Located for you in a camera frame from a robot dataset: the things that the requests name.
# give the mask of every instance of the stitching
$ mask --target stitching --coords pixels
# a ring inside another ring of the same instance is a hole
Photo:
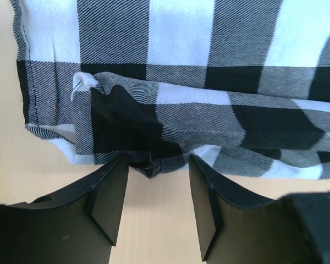
[[[77,84],[76,84],[76,86],[75,86],[75,87],[73,87],[73,89],[77,89],[77,86],[78,86],[78,85],[80,85],[80,84],[81,84],[81,82],[82,82],[82,80],[80,80],[80,81],[79,81],[79,83],[77,83]]]
[[[38,116],[38,108],[37,108],[37,97],[36,97],[36,94],[35,94],[35,85],[34,85],[33,68],[32,68],[32,60],[31,60],[31,45],[30,45],[30,43],[28,41],[28,38],[27,38],[27,35],[26,35],[26,31],[24,30],[23,24],[22,24],[22,29],[23,29],[23,34],[24,34],[24,36],[25,36],[25,38],[27,40],[27,43],[28,43],[29,67],[30,67],[30,70],[31,70],[30,79],[31,79],[31,82],[32,82],[32,85],[33,85],[33,96],[34,96],[34,101],[35,101],[34,102],[34,107],[35,107],[35,114],[37,116],[37,126],[39,128],[39,116]]]

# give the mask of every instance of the light wooden table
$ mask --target light wooden table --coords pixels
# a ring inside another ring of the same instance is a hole
[[[12,21],[9,0],[0,0],[0,203],[5,204],[30,202],[97,168],[69,164],[53,145],[24,129]],[[269,197],[330,190],[330,180],[231,178]],[[126,263],[201,263],[187,172],[148,180],[131,169],[118,244],[110,260]]]

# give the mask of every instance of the black plastic piece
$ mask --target black plastic piece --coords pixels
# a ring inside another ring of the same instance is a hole
[[[202,260],[208,264],[330,264],[330,192],[277,201],[189,161]]]
[[[127,179],[119,156],[33,203],[0,205],[0,264],[107,264]]]

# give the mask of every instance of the plaid fabric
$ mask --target plaid fabric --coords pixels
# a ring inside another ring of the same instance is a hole
[[[11,2],[26,127],[69,161],[330,178],[330,0]]]

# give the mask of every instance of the black and white plaid shirt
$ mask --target black and white plaid shirt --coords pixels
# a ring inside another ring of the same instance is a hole
[[[148,177],[330,178],[330,0],[11,0],[26,128]]]

